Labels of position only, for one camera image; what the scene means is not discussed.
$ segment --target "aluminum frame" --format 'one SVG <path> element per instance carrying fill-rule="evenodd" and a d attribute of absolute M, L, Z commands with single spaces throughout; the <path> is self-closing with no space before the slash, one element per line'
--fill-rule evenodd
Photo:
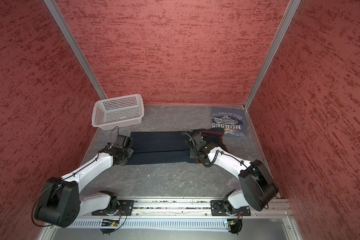
<path fill-rule="evenodd" d="M 118 197 L 134 200 L 130 218 L 227 218 L 227 216 L 212 216 L 211 200 L 222 198 L 198 197 Z M 251 215 L 243 218 L 294 218 L 288 199 L 274 198 L 268 203 L 269 208 L 256 211 L 250 207 Z M 86 215 L 80 218 L 103 218 Z"/>
<path fill-rule="evenodd" d="M 265 59 L 263 61 L 263 64 L 261 65 L 261 68 L 259 70 L 259 74 L 257 75 L 252 88 L 250 90 L 250 93 L 248 94 L 247 99 L 244 103 L 244 109 L 248 110 L 248 108 L 251 105 L 252 100 L 254 99 L 254 96 L 256 95 L 257 90 L 259 89 L 259 86 L 261 84 L 261 81 L 264 78 L 265 73 L 268 70 L 269 65 L 272 62 L 272 59 L 279 48 L 279 45 L 285 35 L 285 32 L 288 29 L 289 24 L 291 23 L 291 20 L 300 4 L 301 0 L 291 0 L 287 6 L 287 9 L 285 10 L 285 13 L 283 15 L 283 18 L 281 19 L 280 25 L 276 31 L 276 34 L 272 40 L 271 45 L 269 46 L 269 50 L 267 55 L 265 56 Z"/>
<path fill-rule="evenodd" d="M 302 236 L 295 219 L 283 218 L 283 223 L 289 240 L 302 240 Z"/>
<path fill-rule="evenodd" d="M 53 232 L 58 228 L 57 226 L 43 227 L 36 240 L 50 240 L 53 236 Z"/>
<path fill-rule="evenodd" d="M 264 155 L 264 152 L 263 152 L 263 148 L 261 147 L 261 144 L 260 144 L 260 141 L 259 141 L 259 138 L 257 137 L 257 134 L 256 134 L 256 130 L 254 128 L 254 125 L 252 123 L 252 120 L 251 120 L 251 117 L 250 117 L 250 114 L 247 110 L 244 110 L 245 111 L 245 118 L 247 120 L 247 123 L 248 123 L 248 126 L 250 128 L 250 132 L 251 132 L 251 135 L 252 135 L 252 139 L 254 141 L 254 145 L 256 147 L 256 151 L 257 153 L 259 154 L 259 157 L 260 157 L 260 160 L 265 163 L 265 166 L 267 167 L 269 173 L 271 174 L 272 176 L 272 172 L 271 170 L 269 169 L 269 165 L 268 165 L 268 162 L 265 158 L 265 155 Z"/>
<path fill-rule="evenodd" d="M 79 63 L 83 67 L 85 73 L 87 74 L 89 80 L 91 81 L 93 87 L 95 88 L 97 94 L 101 99 L 106 99 L 107 95 L 105 94 L 103 88 L 101 87 L 99 80 L 96 78 L 95 73 L 93 72 L 91 66 L 89 65 L 84 53 L 82 52 L 79 44 L 77 43 L 75 37 L 72 34 L 72 31 L 69 29 L 67 22 L 62 16 L 57 3 L 54 0 L 44 0 L 44 3 L 47 5 L 49 11 L 52 14 L 52 17 L 58 24 L 62 34 L 67 40 L 68 44 L 71 46 L 72 51 L 79 60 Z"/>

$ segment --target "perforated basket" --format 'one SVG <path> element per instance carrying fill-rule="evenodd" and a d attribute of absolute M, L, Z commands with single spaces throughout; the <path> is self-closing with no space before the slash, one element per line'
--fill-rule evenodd
<path fill-rule="evenodd" d="M 141 123 L 144 116 L 143 98 L 133 94 L 99 100 L 92 112 L 92 126 L 103 130 Z"/>

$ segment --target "mounting plate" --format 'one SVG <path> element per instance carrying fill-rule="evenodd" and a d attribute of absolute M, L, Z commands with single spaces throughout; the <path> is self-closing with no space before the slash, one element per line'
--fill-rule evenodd
<path fill-rule="evenodd" d="M 125 216 L 125 211 L 127 212 L 127 216 L 130 216 L 133 210 L 133 203 L 134 200 L 119 200 L 120 206 L 123 209 L 123 216 Z M 105 212 L 103 210 L 97 210 L 92 212 L 92 216 L 106 216 L 106 217 L 111 217 L 107 214 L 105 214 Z"/>
<path fill-rule="evenodd" d="M 241 207 L 240 212 L 242 216 L 250 216 L 251 210 L 249 207 Z M 212 216 L 230 216 L 223 209 L 222 200 L 211 200 L 211 213 Z"/>

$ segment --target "black cable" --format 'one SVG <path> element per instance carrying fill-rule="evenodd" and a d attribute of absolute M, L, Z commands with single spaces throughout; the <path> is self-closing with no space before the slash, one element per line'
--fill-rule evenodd
<path fill-rule="evenodd" d="M 239 215 L 237 216 L 237 218 L 236 218 L 236 220 L 235 220 L 235 223 L 236 223 L 237 220 L 239 220 L 240 216 L 241 216 L 241 210 L 240 210 L 240 208 L 239 208 Z"/>
<path fill-rule="evenodd" d="M 123 208 L 121 208 L 121 209 L 125 211 L 125 220 L 124 220 L 123 224 L 121 224 L 120 227 L 118 227 L 115 231 L 117 231 L 119 228 L 121 228 L 121 227 L 124 225 L 125 221 L 127 220 L 127 216 L 128 216 L 127 211 L 126 211 L 125 209 L 123 209 Z"/>
<path fill-rule="evenodd" d="M 190 140 L 192 141 L 192 144 L 193 144 L 193 150 L 195 151 L 196 158 L 199 159 L 199 161 L 202 163 L 202 165 L 204 167 L 211 167 L 216 162 L 217 155 L 215 155 L 213 161 L 210 164 L 206 164 L 204 162 L 204 160 L 200 157 L 199 153 L 196 150 L 196 143 L 195 143 L 195 140 L 193 139 L 193 137 L 191 137 L 191 135 L 189 135 L 186 132 L 183 132 L 182 135 L 187 135 L 190 138 Z"/>
<path fill-rule="evenodd" d="M 235 159 L 236 161 L 238 161 L 240 164 L 242 164 L 242 162 L 240 162 L 240 161 L 239 161 L 237 158 L 235 158 L 234 156 L 225 154 L 224 152 L 221 152 L 221 154 L 224 154 L 224 155 L 226 155 L 226 156 L 232 157 L 233 159 Z"/>
<path fill-rule="evenodd" d="M 119 216 L 119 220 L 118 220 L 118 223 L 120 223 L 120 219 L 121 219 L 121 213 L 122 213 L 122 210 L 121 208 L 118 209 L 120 211 L 120 216 Z M 114 219 L 108 219 L 108 218 L 103 218 L 103 220 L 101 221 L 101 223 L 108 223 L 108 224 L 112 224 L 115 220 Z"/>
<path fill-rule="evenodd" d="M 116 126 L 117 127 L 117 135 L 119 135 L 119 126 Z M 114 127 L 113 129 L 112 129 L 112 131 L 110 132 L 110 135 L 109 135 L 109 142 L 112 144 L 112 132 L 113 132 L 113 130 L 115 130 L 115 128 L 116 127 Z"/>
<path fill-rule="evenodd" d="M 78 172 L 80 172 L 80 171 L 83 170 L 84 168 L 88 167 L 88 166 L 91 165 L 93 162 L 97 161 L 97 159 L 99 158 L 99 154 L 100 154 L 100 151 L 97 151 L 97 156 L 96 156 L 96 158 L 95 158 L 93 161 L 91 161 L 89 164 L 83 166 L 83 167 L 82 167 L 81 169 L 79 169 L 77 172 L 72 173 L 72 175 L 70 175 L 69 177 L 66 177 L 66 178 L 62 179 L 61 181 L 64 181 L 64 180 L 66 180 L 67 178 L 70 178 L 70 177 L 74 177 Z"/>
<path fill-rule="evenodd" d="M 62 180 L 59 180 L 58 182 L 62 182 L 62 181 L 64 181 L 64 180 L 67 179 L 67 178 L 74 177 L 78 172 L 80 172 L 81 170 L 83 170 L 84 168 L 86 168 L 88 165 L 91 165 L 93 162 L 97 161 L 97 159 L 99 158 L 99 154 L 100 154 L 100 152 L 97 151 L 97 156 L 96 156 L 96 158 L 95 158 L 91 163 L 85 165 L 84 167 L 82 167 L 81 169 L 79 169 L 77 172 L 74 172 L 74 173 L 73 173 L 72 175 L 70 175 L 69 177 L 66 177 L 66 178 L 64 178 L 64 179 L 62 179 Z M 49 189 L 49 188 L 52 187 L 52 186 L 54 186 L 54 184 L 49 185 L 46 189 L 44 189 L 44 190 L 41 192 L 41 194 L 39 195 L 39 197 L 37 198 L 37 200 L 35 201 L 34 205 L 33 205 L 33 208 L 32 208 L 32 211 L 31 211 L 31 220 L 32 220 L 32 223 L 33 223 L 34 225 L 38 226 L 38 227 L 49 227 L 49 226 L 52 226 L 52 225 L 53 225 L 53 224 L 49 224 L 49 225 L 39 225 L 39 224 L 35 223 L 35 221 L 33 220 L 33 211 L 35 210 L 35 207 L 36 207 L 37 203 L 39 202 L 40 197 L 43 195 L 43 193 L 45 193 L 45 191 L 46 191 L 47 189 Z M 61 186 L 58 186 L 58 188 L 53 192 L 52 196 L 55 195 L 55 193 L 56 193 L 56 192 L 58 191 L 58 189 L 60 189 L 60 188 L 61 188 Z"/>
<path fill-rule="evenodd" d="M 239 235 L 239 232 L 241 231 L 242 228 L 243 228 L 243 215 L 241 215 L 240 228 L 239 231 L 237 232 L 237 235 Z"/>
<path fill-rule="evenodd" d="M 258 166 L 251 164 L 250 167 L 252 167 L 252 166 L 257 167 L 257 169 L 261 172 L 261 170 L 259 169 Z M 250 175 L 252 176 L 253 180 L 255 181 L 255 183 L 257 184 L 257 186 L 259 187 L 259 189 L 261 190 L 261 192 L 263 193 L 263 195 L 264 195 L 264 197 L 265 197 L 265 194 L 264 194 L 263 190 L 261 189 L 259 183 L 256 181 L 256 179 L 255 179 L 254 176 L 252 175 L 251 171 L 248 171 L 248 172 L 250 173 Z"/>
<path fill-rule="evenodd" d="M 48 188 L 52 187 L 52 186 L 53 186 L 53 184 L 52 184 L 52 185 L 49 185 L 46 189 L 44 189 L 44 191 L 41 192 L 41 194 L 40 194 L 39 197 L 37 198 L 35 204 L 33 205 L 33 208 L 32 208 L 32 211 L 31 211 L 31 220 L 32 220 L 33 224 L 36 225 L 36 226 L 38 226 L 38 227 L 49 227 L 49 226 L 52 226 L 52 225 L 53 225 L 53 224 L 49 224 L 49 225 L 39 225 L 39 224 L 35 223 L 35 221 L 33 220 L 33 211 L 34 211 L 34 209 L 35 209 L 35 207 L 36 207 L 36 204 L 39 202 L 39 199 L 40 199 L 40 197 L 43 195 L 43 193 L 45 193 L 45 191 L 46 191 Z"/>

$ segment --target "ventilated metal panel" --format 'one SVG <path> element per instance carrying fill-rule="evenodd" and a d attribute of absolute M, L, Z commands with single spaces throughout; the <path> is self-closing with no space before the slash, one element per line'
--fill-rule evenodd
<path fill-rule="evenodd" d="M 102 227 L 102 218 L 78 218 L 69 228 L 117 228 L 117 227 Z M 171 229 L 171 230 L 221 230 L 226 231 L 224 226 L 226 219 L 200 219 L 200 218 L 183 218 L 183 219 L 170 219 L 170 218 L 130 218 L 125 221 L 122 228 L 150 228 L 150 229 Z"/>

